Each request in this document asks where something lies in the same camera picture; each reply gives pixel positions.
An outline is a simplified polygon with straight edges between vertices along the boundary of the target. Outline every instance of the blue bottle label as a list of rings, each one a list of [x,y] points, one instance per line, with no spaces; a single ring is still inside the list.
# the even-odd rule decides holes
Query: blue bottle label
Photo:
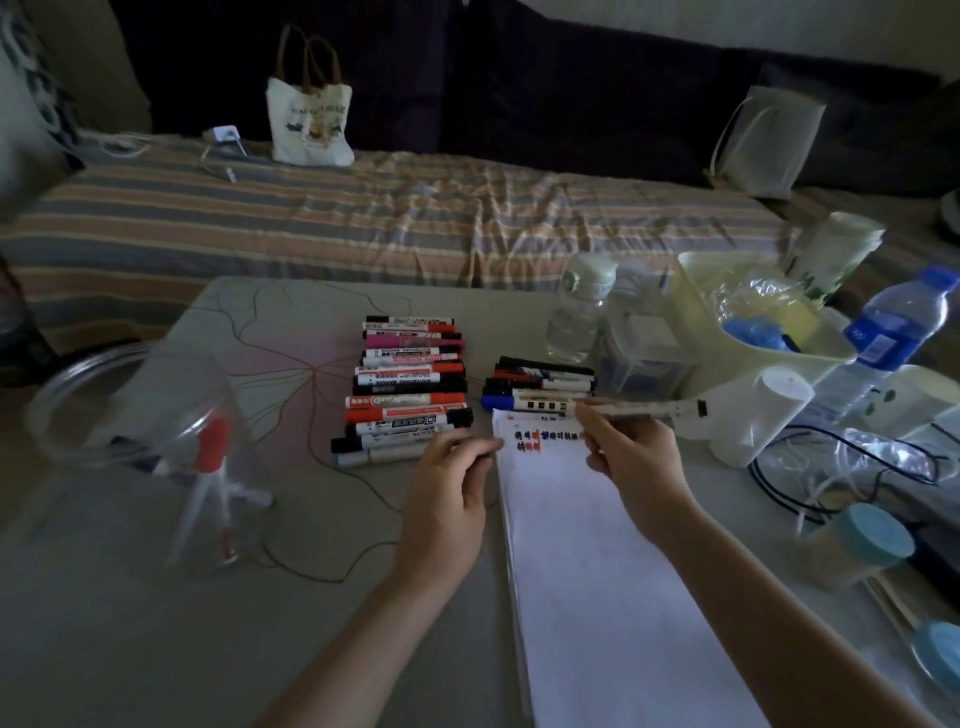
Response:
[[[859,363],[883,372],[895,372],[913,356],[923,340],[897,331],[897,323],[907,323],[899,316],[888,318],[891,321],[881,323],[861,316],[844,333],[859,352],[856,358]]]

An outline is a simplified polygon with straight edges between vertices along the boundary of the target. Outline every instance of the white table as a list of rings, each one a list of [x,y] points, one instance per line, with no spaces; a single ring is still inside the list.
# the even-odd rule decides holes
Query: white table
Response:
[[[219,279],[170,338],[200,344],[228,371],[244,373],[233,381],[238,399],[276,466],[281,510],[272,547],[299,570],[336,575],[364,546],[395,539],[400,525],[363,484],[310,452],[328,459],[328,439],[341,433],[336,405],[363,348],[364,316],[380,309],[455,317],[468,342],[468,374],[482,379],[501,354],[545,358],[551,305],[551,296],[533,293]],[[331,363],[317,366],[324,362]],[[474,411],[489,430],[489,416]],[[682,452],[697,499],[837,632],[857,648],[894,639],[865,593],[829,595],[804,581],[793,519],[745,471],[719,464],[703,444],[684,442]],[[413,467],[361,473],[402,506]],[[35,536],[13,546],[8,539],[0,551],[0,724],[245,725],[392,563],[393,549],[378,548],[339,586],[249,563],[191,581],[160,567],[179,494],[147,483],[133,502],[127,480],[121,488],[115,477],[128,478],[87,473],[77,487],[84,497],[69,498]],[[480,560],[401,676],[383,726],[529,725],[505,579],[502,522],[492,507]]]

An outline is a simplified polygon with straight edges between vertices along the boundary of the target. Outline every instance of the plastic bin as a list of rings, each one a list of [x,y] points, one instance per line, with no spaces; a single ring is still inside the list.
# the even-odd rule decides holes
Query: plastic bin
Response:
[[[742,279],[751,268],[769,265],[768,259],[759,255],[752,258],[744,254],[682,253],[677,262],[677,275],[667,292],[668,323],[701,362],[681,387],[684,397],[694,397],[766,367],[787,367],[815,385],[834,367],[856,359],[856,349],[843,332],[828,323],[803,296],[790,305],[764,311],[783,327],[802,353],[753,347],[723,330],[698,281],[706,275],[716,275],[718,270],[723,271],[724,278]]]
[[[661,317],[618,311],[600,336],[599,390],[644,401],[670,400],[696,362]]]

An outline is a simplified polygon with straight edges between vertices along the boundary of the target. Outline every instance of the forearm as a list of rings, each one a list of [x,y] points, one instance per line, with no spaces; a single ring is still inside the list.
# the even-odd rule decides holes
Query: forearm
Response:
[[[256,722],[256,728],[367,728],[450,590],[388,579]]]
[[[757,704],[784,726],[939,726],[703,513],[660,539]]]

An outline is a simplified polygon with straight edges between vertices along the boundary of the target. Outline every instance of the person's left hand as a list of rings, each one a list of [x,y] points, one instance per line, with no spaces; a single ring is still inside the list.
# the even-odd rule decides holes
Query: person's left hand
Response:
[[[484,484],[499,438],[468,429],[433,438],[414,474],[403,515],[394,576],[415,588],[456,591],[477,556],[487,519]]]

